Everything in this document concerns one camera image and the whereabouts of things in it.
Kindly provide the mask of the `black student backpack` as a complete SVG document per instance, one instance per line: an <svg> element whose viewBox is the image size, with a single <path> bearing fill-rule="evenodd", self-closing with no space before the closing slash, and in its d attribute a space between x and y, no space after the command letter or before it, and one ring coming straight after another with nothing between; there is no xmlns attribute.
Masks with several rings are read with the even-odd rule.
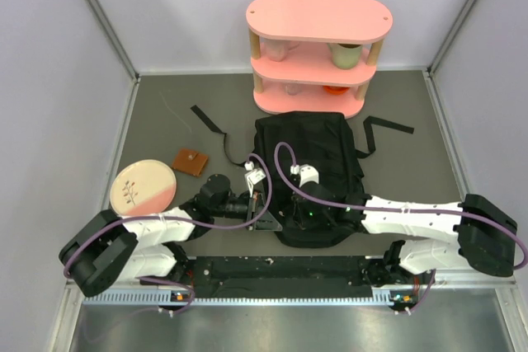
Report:
<svg viewBox="0 0 528 352"><path fill-rule="evenodd" d="M294 192L280 178L293 163L309 164L319 172L319 184L335 192L346 193L345 203L363 205L364 173L360 161L375 152L374 126L413 134L406 125L374 116L363 122L368 150L356 149L352 130L344 115L335 112L293 111L260 118L255 122L254 153L268 166L272 187L269 211L282 225L276 234L286 246L297 248L326 248L335 246L359 232L361 212L344 210L343 218L350 221L350 232L302 232L288 226Z"/></svg>

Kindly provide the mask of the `brown leather wallet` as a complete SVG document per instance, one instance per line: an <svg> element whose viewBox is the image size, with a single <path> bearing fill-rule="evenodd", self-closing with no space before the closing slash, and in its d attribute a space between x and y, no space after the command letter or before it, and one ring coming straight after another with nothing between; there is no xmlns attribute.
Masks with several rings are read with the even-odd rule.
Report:
<svg viewBox="0 0 528 352"><path fill-rule="evenodd" d="M199 177L205 169L209 157L189 148L182 148L174 158L171 168L187 175Z"/></svg>

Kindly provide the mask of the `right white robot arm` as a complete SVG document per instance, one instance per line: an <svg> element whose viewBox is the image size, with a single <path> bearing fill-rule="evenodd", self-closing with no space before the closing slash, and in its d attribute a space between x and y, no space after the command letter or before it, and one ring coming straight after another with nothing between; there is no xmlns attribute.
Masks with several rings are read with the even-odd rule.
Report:
<svg viewBox="0 0 528 352"><path fill-rule="evenodd" d="M335 246L355 233L401 236L384 253L385 273L397 283L428 270L470 267L508 278L515 269L517 224L482 195L418 204L354 190L334 195L313 181L295 189L280 184L277 192L291 246Z"/></svg>

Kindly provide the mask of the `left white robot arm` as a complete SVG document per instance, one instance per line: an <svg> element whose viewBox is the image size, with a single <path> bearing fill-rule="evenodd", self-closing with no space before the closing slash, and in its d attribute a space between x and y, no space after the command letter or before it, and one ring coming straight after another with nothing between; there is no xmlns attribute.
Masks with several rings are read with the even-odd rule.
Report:
<svg viewBox="0 0 528 352"><path fill-rule="evenodd" d="M232 193L227 176L214 174L192 199L161 213L120 216L102 210L59 252L65 276L89 298L129 280L182 281L187 257L181 243L215 229L217 218L238 219L241 228L249 228L268 215L271 179L262 169L247 175L241 195Z"/></svg>

